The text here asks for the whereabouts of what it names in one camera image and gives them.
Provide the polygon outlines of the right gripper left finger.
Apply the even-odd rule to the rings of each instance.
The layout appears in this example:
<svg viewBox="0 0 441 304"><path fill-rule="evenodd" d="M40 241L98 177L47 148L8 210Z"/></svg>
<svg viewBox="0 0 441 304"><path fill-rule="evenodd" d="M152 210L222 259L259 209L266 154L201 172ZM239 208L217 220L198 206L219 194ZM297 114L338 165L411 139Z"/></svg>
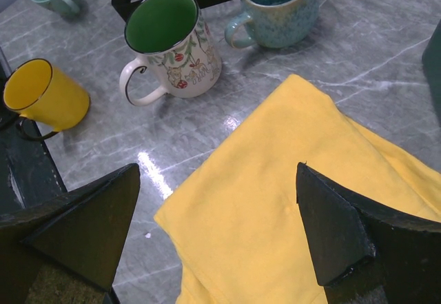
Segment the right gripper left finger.
<svg viewBox="0 0 441 304"><path fill-rule="evenodd" d="M137 163L1 213L2 303L118 303L112 285L141 186Z"/></svg>

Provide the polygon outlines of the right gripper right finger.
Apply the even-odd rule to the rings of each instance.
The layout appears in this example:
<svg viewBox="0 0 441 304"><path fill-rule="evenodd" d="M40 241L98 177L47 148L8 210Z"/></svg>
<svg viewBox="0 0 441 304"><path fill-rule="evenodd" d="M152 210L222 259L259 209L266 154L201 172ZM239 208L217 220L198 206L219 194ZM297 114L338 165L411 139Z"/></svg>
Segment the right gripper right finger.
<svg viewBox="0 0 441 304"><path fill-rule="evenodd" d="M349 190L299 163L296 202L328 303L439 303L440 223Z"/></svg>

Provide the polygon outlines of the yellow enamel mug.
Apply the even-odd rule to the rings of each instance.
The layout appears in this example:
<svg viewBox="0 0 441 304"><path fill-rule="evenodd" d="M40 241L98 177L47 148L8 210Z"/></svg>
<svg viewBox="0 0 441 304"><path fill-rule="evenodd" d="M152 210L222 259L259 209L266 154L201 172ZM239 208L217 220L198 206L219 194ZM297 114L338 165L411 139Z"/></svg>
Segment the yellow enamel mug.
<svg viewBox="0 0 441 304"><path fill-rule="evenodd" d="M3 102L18 114L18 134L27 141L44 141L78 125L90 108L90 95L74 79L46 59L36 58L21 64L6 81ZM32 136L25 131L26 121L52 128Z"/></svg>

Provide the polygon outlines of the white mug green interior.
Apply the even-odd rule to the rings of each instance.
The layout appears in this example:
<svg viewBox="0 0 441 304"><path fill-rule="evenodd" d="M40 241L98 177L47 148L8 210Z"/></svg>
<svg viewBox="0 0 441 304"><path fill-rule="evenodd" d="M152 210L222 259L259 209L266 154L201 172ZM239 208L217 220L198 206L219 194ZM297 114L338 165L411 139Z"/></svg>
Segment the white mug green interior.
<svg viewBox="0 0 441 304"><path fill-rule="evenodd" d="M134 60L122 70L119 87L128 102L146 106L165 94L187 99L219 80L222 59L196 0L144 0L125 23L126 44ZM140 99L129 95L129 82L151 70L159 86Z"/></svg>

